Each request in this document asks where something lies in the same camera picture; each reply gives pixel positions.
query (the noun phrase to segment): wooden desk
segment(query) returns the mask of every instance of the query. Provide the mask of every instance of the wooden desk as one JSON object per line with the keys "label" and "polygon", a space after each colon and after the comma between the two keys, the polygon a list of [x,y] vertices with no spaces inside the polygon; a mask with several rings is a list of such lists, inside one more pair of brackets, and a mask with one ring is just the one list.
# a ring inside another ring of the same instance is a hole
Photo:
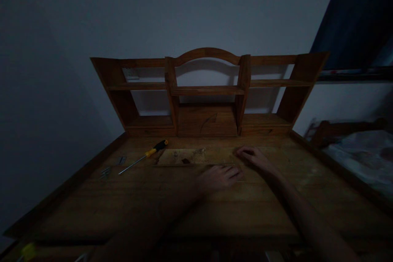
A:
{"label": "wooden desk", "polygon": [[[100,172],[119,156],[126,164],[158,141],[130,138],[102,167],[73,192],[35,231],[37,240],[105,240],[138,218],[152,202],[206,169],[206,166],[160,166],[161,154],[143,160],[122,175],[114,166],[102,183]],[[393,221],[359,195],[319,160],[290,138],[169,138],[170,149],[203,149],[207,163],[230,162],[232,151],[244,144],[261,148],[268,159],[345,238],[393,237]],[[195,205],[170,230],[167,238],[256,237],[301,243],[281,204],[265,181],[251,168],[239,164],[245,180],[227,191],[215,193]]]}

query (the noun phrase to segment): finger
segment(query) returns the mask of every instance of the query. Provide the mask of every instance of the finger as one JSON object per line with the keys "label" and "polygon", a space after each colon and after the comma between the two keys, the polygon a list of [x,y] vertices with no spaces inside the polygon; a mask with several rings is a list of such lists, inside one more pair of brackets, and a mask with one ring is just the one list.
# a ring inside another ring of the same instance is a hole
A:
{"label": "finger", "polygon": [[254,160],[255,160],[255,156],[252,156],[252,155],[250,155],[250,154],[248,154],[248,153],[246,153],[246,152],[242,152],[242,157],[243,158],[245,158],[245,159],[247,159],[247,160],[249,160],[250,162],[254,162]]}
{"label": "finger", "polygon": [[232,169],[232,166],[223,166],[222,169],[226,172],[229,169]]}
{"label": "finger", "polygon": [[210,168],[210,170],[215,171],[221,169],[222,166],[213,166]]}
{"label": "finger", "polygon": [[242,153],[244,153],[245,151],[254,153],[254,147],[249,147],[249,146],[244,145],[244,146],[240,147],[240,148],[236,151],[236,153],[237,153],[239,156],[241,156]]}
{"label": "finger", "polygon": [[231,167],[226,173],[225,177],[231,178],[232,176],[235,176],[237,173],[239,173],[239,169],[236,167]]}
{"label": "finger", "polygon": [[239,172],[237,173],[235,176],[233,176],[231,179],[228,180],[229,186],[234,185],[237,181],[239,181],[240,179],[242,179],[244,177],[243,172]]}

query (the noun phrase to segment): wood grain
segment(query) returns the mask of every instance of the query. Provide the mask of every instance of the wood grain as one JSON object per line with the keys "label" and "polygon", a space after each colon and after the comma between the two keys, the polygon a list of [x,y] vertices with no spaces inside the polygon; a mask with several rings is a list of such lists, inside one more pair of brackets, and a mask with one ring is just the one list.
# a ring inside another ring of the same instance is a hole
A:
{"label": "wood grain", "polygon": [[286,88],[281,99],[277,115],[291,124],[295,124],[312,87],[291,87]]}
{"label": "wood grain", "polygon": [[[156,143],[157,138],[130,138],[45,219],[35,230],[35,238],[41,241],[105,241],[125,224],[138,220],[144,208],[160,202],[173,193],[173,189],[202,171],[200,167],[157,167],[160,160],[157,154],[127,173],[117,175]],[[242,145],[258,146],[344,238],[358,241],[393,238],[393,221],[388,216],[289,138],[173,137],[166,150],[205,148],[214,154],[214,149],[227,148],[227,155],[221,153],[223,160],[227,160]],[[115,166],[115,160],[121,155],[127,156],[126,163]],[[98,179],[99,173],[108,165],[112,166],[112,173],[103,184]],[[281,244],[289,240],[301,244],[295,227],[265,181],[248,165],[240,165],[245,182],[201,200],[173,225],[164,240],[217,237],[247,238],[251,242],[269,238]]]}
{"label": "wood grain", "polygon": [[252,66],[281,66],[296,62],[297,55],[251,56]]}
{"label": "wood grain", "polygon": [[280,118],[277,114],[245,114],[242,126],[247,127],[261,127],[261,126],[275,126],[275,127],[289,127],[292,124]]}
{"label": "wood grain", "polygon": [[172,90],[177,87],[174,59],[165,57],[165,87],[167,89],[169,106],[171,108],[172,123],[175,127],[175,134],[178,133],[179,125],[179,97],[172,96]]}
{"label": "wood grain", "polygon": [[329,52],[299,54],[290,79],[315,83],[329,55]]}
{"label": "wood grain", "polygon": [[233,104],[181,104],[179,137],[236,136]]}
{"label": "wood grain", "polygon": [[104,87],[126,82],[118,59],[91,57],[90,60]]}
{"label": "wood grain", "polygon": [[244,94],[244,90],[238,86],[189,86],[174,87],[171,91],[173,96],[182,95],[235,95]]}
{"label": "wood grain", "polygon": [[263,87],[301,87],[310,86],[310,82],[297,81],[292,79],[267,79],[267,80],[251,80],[250,88]]}
{"label": "wood grain", "polygon": [[182,64],[185,64],[186,62],[189,62],[193,59],[206,58],[206,57],[222,59],[222,60],[228,61],[234,65],[238,65],[239,60],[240,60],[239,56],[236,56],[228,51],[225,51],[225,50],[222,50],[219,48],[205,47],[205,48],[198,48],[198,49],[188,51],[188,52],[182,54],[181,56],[175,58],[174,59],[174,66],[178,67],[178,66],[181,66]]}
{"label": "wood grain", "polygon": [[250,55],[243,55],[239,61],[239,76],[237,79],[237,86],[244,90],[243,95],[235,96],[235,110],[236,110],[236,125],[237,135],[240,135],[241,125],[243,122],[244,111],[246,110],[246,103],[248,98],[248,89],[251,82],[251,67]]}
{"label": "wood grain", "polygon": [[165,83],[133,82],[108,86],[107,90],[165,90]]}
{"label": "wood grain", "polygon": [[258,136],[258,135],[284,135],[288,134],[291,129],[289,127],[242,127],[242,136]]}
{"label": "wood grain", "polygon": [[112,105],[119,116],[123,127],[130,125],[138,118],[139,112],[130,91],[107,91]]}

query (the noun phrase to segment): white wall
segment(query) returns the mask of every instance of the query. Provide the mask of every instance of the white wall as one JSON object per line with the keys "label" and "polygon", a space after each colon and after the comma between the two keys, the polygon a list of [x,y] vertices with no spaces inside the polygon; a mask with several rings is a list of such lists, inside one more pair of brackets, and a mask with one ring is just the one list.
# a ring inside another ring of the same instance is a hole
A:
{"label": "white wall", "polygon": [[328,2],[2,0],[0,230],[123,132],[90,56],[305,53]]}
{"label": "white wall", "polygon": [[312,122],[373,121],[391,113],[393,83],[343,83],[314,86],[294,131],[304,136]]}

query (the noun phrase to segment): yellow object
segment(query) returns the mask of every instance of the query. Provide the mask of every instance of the yellow object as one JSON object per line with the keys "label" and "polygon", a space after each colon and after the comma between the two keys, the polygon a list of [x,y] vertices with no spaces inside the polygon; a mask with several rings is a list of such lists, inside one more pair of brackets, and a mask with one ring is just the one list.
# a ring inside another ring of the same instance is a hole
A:
{"label": "yellow object", "polygon": [[154,154],[157,150],[156,149],[151,149],[147,152],[145,152],[146,157],[150,157],[152,154]]}
{"label": "yellow object", "polygon": [[26,246],[23,247],[23,249],[22,249],[23,261],[30,261],[35,256],[37,256],[37,253],[36,253],[36,247],[34,246],[34,243],[27,244]]}
{"label": "yellow object", "polygon": [[156,151],[162,150],[164,147],[168,145],[168,140],[163,140],[159,143],[156,144],[155,147],[153,147],[151,150],[145,152],[146,157],[150,157],[152,154],[154,154]]}

